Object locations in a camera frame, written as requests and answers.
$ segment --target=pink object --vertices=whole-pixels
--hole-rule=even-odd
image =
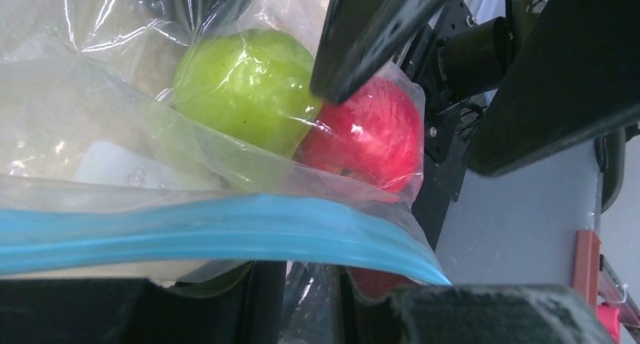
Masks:
[[[616,344],[620,344],[620,310],[610,306],[598,305],[598,320],[607,329]]]

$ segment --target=green apple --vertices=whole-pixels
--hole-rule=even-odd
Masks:
[[[322,105],[309,92],[311,54],[274,29],[206,39],[174,78],[175,109],[207,127],[293,157]]]

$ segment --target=apple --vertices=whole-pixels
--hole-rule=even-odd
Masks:
[[[393,81],[373,77],[342,106],[326,103],[300,146],[301,161],[399,193],[419,171],[423,123]]]
[[[251,29],[189,49],[175,109],[207,127],[291,158],[322,106],[309,92],[313,57],[290,35]]]

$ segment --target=red fruit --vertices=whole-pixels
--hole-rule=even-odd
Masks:
[[[419,171],[423,125],[411,98],[373,77],[342,106],[323,105],[300,146],[310,167],[398,193]]]

